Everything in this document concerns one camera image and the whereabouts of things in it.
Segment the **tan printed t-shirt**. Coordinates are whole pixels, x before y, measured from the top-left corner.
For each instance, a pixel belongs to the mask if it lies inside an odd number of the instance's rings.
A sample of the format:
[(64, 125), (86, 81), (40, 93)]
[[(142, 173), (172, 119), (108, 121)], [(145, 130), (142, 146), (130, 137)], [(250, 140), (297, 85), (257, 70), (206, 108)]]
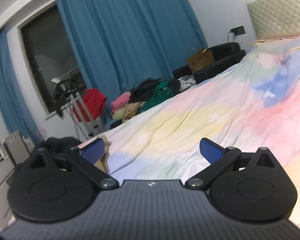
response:
[(97, 167), (99, 170), (103, 171), (106, 174), (109, 174), (109, 167), (107, 164), (107, 159), (109, 157), (109, 146), (111, 143), (107, 140), (106, 136), (98, 136), (95, 140), (101, 139), (104, 142), (104, 150), (101, 157), (98, 159), (94, 166)]

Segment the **dark navy garment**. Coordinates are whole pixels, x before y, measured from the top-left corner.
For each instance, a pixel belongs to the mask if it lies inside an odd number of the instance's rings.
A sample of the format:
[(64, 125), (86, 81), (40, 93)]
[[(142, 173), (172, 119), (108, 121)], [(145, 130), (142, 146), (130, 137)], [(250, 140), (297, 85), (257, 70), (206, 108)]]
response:
[(63, 153), (64, 150), (80, 145), (82, 142), (74, 137), (55, 138), (49, 137), (39, 144), (39, 148), (45, 148), (50, 153)]

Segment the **red t-shirt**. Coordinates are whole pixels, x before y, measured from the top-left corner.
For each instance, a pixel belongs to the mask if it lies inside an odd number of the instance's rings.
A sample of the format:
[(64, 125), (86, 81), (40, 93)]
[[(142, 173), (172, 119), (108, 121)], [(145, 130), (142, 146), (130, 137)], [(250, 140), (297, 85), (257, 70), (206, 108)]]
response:
[(103, 114), (107, 97), (98, 89), (85, 89), (83, 91), (82, 99), (94, 120)]

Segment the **white black chair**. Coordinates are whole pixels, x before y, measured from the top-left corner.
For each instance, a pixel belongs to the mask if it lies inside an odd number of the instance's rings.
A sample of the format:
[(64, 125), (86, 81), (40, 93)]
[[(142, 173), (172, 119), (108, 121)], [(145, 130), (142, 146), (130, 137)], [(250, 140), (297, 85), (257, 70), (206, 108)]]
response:
[(19, 131), (15, 131), (4, 139), (3, 146), (14, 166), (23, 163), (30, 153)]

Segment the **pink folded garment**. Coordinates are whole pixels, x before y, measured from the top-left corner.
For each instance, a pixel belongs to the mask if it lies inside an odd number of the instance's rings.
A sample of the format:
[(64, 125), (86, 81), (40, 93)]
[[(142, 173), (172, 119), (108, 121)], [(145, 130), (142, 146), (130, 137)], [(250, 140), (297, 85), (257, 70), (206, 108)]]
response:
[(129, 103), (130, 96), (131, 96), (130, 91), (124, 92), (120, 96), (118, 96), (114, 101), (110, 103), (111, 111), (114, 113), (119, 108)]

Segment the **pastel tie-dye bed sheet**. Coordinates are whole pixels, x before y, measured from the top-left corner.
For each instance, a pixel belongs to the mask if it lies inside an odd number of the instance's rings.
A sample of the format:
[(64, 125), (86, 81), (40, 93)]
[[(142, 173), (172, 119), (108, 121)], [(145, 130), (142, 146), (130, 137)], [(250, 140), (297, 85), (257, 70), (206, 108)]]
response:
[(300, 228), (300, 36), (258, 43), (240, 63), (100, 137), (97, 166), (118, 181), (186, 181), (209, 164), (202, 138), (244, 152), (268, 147), (297, 189), (290, 220)]

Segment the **blue left curtain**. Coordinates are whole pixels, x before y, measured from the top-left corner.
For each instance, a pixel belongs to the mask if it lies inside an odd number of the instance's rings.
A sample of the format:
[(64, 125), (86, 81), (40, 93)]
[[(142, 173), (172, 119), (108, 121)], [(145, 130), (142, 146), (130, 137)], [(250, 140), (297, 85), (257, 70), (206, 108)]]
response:
[(38, 127), (27, 107), (15, 75), (5, 29), (0, 30), (0, 111), (7, 130), (19, 131), (35, 144)]

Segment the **blue curtain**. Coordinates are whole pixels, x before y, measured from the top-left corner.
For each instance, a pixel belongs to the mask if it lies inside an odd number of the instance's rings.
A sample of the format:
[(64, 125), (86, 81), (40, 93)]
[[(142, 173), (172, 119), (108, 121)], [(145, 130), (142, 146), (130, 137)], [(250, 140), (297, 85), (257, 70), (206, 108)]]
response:
[(27, 107), (15, 75), (5, 29), (0, 30), (0, 111), (7, 130), (19, 131), (35, 144), (38, 127)]
[(108, 99), (171, 79), (206, 40), (188, 0), (56, 0), (89, 87)]

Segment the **black garment pile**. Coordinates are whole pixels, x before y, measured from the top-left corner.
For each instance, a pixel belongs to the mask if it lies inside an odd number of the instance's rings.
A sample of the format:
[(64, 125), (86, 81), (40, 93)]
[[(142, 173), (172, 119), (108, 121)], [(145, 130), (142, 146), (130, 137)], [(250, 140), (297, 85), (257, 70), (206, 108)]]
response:
[(143, 81), (137, 88), (130, 91), (129, 103), (148, 101), (152, 97), (154, 89), (160, 83), (160, 79), (149, 78)]

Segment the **white vanity desk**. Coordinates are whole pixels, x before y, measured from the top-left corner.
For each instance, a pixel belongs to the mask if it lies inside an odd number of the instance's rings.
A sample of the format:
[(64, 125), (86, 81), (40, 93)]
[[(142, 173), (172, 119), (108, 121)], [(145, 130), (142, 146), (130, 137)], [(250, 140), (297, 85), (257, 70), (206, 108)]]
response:
[(12, 217), (12, 211), (7, 201), (7, 193), (10, 186), (7, 181), (13, 174), (14, 165), (11, 159), (6, 156), (0, 162), (0, 231), (8, 226)]

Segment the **brown paper bag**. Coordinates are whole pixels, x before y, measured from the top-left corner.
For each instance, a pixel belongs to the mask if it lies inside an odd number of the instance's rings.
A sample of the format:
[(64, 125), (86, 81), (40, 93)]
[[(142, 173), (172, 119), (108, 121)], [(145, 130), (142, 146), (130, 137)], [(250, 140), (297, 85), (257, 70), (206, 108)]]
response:
[(215, 59), (211, 50), (202, 49), (189, 57), (186, 61), (191, 72), (194, 74), (195, 72), (213, 64)]

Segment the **dark window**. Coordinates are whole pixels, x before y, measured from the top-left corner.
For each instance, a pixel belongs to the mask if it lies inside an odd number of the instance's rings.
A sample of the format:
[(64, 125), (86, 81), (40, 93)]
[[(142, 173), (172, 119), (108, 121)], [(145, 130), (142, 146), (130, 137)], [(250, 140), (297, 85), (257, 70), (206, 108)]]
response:
[(52, 113), (56, 84), (51, 80), (72, 80), (79, 90), (87, 88), (71, 48), (57, 5), (25, 20), (18, 27), (27, 67), (47, 115)]

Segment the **blue right curtain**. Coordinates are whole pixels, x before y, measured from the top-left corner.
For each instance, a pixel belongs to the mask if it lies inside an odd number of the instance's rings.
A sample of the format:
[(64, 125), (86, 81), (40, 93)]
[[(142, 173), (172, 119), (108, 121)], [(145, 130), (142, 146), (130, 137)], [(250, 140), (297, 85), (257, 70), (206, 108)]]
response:
[(89, 87), (108, 99), (171, 79), (206, 40), (188, 0), (56, 0)]

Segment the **quilted beige headboard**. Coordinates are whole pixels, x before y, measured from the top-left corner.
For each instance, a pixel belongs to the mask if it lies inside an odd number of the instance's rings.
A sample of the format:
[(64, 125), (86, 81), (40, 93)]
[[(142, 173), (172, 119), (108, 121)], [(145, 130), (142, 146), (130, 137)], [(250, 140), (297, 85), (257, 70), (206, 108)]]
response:
[(255, 0), (247, 9), (258, 39), (300, 36), (300, 0)]

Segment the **wall power socket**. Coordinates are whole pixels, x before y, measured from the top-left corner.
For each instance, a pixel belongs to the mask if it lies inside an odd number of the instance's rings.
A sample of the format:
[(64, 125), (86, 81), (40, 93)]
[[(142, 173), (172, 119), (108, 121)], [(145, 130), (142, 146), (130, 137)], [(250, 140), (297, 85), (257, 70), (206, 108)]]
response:
[(241, 26), (232, 28), (230, 30), (230, 33), (233, 33), (234, 36), (239, 36), (239, 35), (244, 35), (246, 32), (245, 32), (244, 26), (241, 25)]

